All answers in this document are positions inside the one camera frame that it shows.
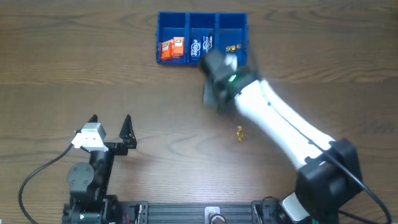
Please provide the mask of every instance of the cable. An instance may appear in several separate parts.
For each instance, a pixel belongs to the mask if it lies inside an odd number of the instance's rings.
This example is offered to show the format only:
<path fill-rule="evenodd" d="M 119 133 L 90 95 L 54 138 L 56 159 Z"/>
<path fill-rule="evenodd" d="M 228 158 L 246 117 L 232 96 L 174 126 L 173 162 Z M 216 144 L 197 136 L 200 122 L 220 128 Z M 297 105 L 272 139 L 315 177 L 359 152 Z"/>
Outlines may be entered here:
<path fill-rule="evenodd" d="M 48 167 L 49 165 L 53 164 L 54 162 L 58 161 L 59 159 L 61 159 L 66 153 L 68 153 L 68 151 L 72 148 L 73 144 L 71 143 L 67 149 L 60 154 L 57 158 L 51 160 L 50 162 L 42 165 L 41 167 L 39 167 L 37 170 L 33 171 L 33 173 L 31 173 L 28 177 L 26 177 L 26 179 L 24 180 L 24 182 L 21 185 L 21 188 L 19 189 L 19 193 L 18 193 L 18 201 L 19 201 L 19 206 L 22 210 L 22 212 L 24 213 L 24 215 L 26 216 L 26 218 L 33 224 L 38 224 L 26 211 L 25 207 L 24 207 L 24 203 L 22 202 L 22 193 L 24 191 L 24 187 L 26 185 L 26 183 L 34 176 L 36 175 L 38 172 L 42 171 L 43 169 L 45 169 L 46 167 Z"/>
<path fill-rule="evenodd" d="M 268 101 L 268 105 L 271 106 L 275 112 L 277 114 L 279 114 L 279 116 L 281 118 L 283 118 L 288 124 L 291 125 L 291 127 L 293 127 L 299 134 L 301 134 L 310 144 L 313 144 L 315 147 L 317 147 L 319 150 L 321 150 L 322 153 L 324 153 L 324 155 L 327 156 L 327 158 L 337 167 L 339 167 L 349 178 L 351 178 L 353 181 L 355 181 L 366 193 L 368 193 L 368 195 L 373 198 L 373 200 L 379 204 L 379 206 L 381 207 L 381 209 L 383 210 L 384 214 L 386 214 L 386 218 L 387 218 L 387 224 L 392 223 L 392 216 L 390 214 L 390 212 L 388 211 L 386 205 L 364 184 L 362 183 L 358 178 L 356 178 L 356 176 L 354 174 L 352 174 L 343 164 L 341 164 L 339 161 L 337 161 L 337 159 L 335 159 L 333 156 L 331 156 L 329 154 L 328 151 L 322 149 L 318 144 L 316 144 L 314 141 L 312 141 L 312 139 L 308 138 L 304 133 L 302 133 L 298 128 L 296 128 L 292 123 L 290 123 L 284 116 L 282 116 L 279 111 L 270 103 L 270 101 Z M 349 213 L 341 213 L 343 215 L 346 215 L 347 217 L 350 218 L 354 218 L 357 219 L 358 221 L 365 221 L 366 219 L 361 218 L 361 217 L 357 217 L 356 215 L 352 215 Z"/>

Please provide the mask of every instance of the blue plastic organizer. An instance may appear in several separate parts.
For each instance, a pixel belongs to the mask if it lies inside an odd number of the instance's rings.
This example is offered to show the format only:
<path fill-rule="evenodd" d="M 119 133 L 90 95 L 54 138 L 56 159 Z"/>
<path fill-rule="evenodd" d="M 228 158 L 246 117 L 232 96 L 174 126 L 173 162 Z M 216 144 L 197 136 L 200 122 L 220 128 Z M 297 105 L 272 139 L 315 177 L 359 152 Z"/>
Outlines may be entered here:
<path fill-rule="evenodd" d="M 227 46 L 241 44 L 235 51 L 238 65 L 245 65 L 248 52 L 248 15 L 246 13 L 215 12 L 159 12 L 156 31 L 156 61 L 162 65 L 197 65 L 199 59 L 191 58 L 191 39 L 202 40 L 204 35 L 213 36 L 213 49 L 225 52 Z M 160 43 L 174 37 L 185 38 L 184 56 L 160 60 Z"/>

